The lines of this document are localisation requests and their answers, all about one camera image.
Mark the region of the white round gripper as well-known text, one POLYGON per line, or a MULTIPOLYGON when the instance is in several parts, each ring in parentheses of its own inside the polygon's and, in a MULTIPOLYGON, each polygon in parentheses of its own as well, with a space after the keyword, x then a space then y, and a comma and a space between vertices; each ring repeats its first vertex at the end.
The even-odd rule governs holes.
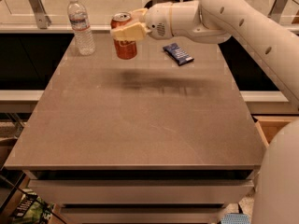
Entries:
POLYGON ((159 3, 151 7, 130 11, 134 23, 113 28, 110 33, 117 41, 140 41, 148 34, 157 40, 170 39, 170 8, 172 4, 159 3))

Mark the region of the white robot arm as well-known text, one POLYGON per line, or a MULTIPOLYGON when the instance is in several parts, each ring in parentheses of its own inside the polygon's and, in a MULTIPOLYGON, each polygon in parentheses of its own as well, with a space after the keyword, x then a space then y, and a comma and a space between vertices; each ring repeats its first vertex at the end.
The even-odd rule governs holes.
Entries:
MULTIPOLYGON (((159 3, 129 13, 111 30, 119 41, 185 36, 199 43, 234 37, 290 103, 299 106, 299 37, 245 0, 159 3)), ((251 224, 299 224, 299 119, 282 128, 266 149, 251 224)))

